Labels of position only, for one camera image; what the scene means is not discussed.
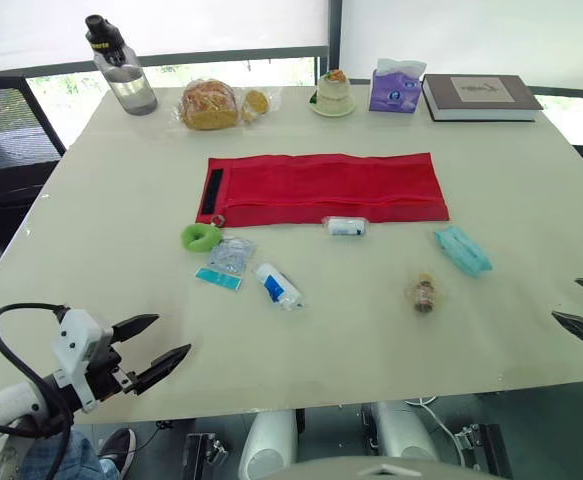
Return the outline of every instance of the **metal ring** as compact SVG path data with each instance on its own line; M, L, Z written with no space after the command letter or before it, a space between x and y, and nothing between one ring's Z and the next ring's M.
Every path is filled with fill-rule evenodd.
M211 217L211 226L213 227L222 227L224 226L224 224L226 223L226 219L224 218L224 215L220 215L220 214L216 214L213 217Z

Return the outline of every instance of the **purple tissue box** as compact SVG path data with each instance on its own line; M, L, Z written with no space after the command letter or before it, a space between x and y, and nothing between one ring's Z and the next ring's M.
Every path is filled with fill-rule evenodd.
M374 70L369 110L415 112L422 91L420 80L401 72L387 73L386 75L376 75L375 72Z

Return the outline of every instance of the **black chair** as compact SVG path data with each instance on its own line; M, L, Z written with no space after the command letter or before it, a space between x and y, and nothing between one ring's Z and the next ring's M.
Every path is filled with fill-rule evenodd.
M0 255L65 151L24 77L0 77Z

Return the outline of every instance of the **black velcro strip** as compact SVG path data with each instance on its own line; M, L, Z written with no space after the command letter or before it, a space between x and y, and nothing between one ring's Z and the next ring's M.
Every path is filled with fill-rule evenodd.
M211 170L207 188L204 192L204 198L202 199L202 215L212 215L215 213L215 201L218 198L223 174L223 169Z

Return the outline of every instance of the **black bottle cap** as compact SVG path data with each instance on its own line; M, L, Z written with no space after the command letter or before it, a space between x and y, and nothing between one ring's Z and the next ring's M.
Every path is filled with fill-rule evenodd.
M100 15L89 15L84 21L89 28L86 34L87 40L96 52L113 52L124 45L120 30Z

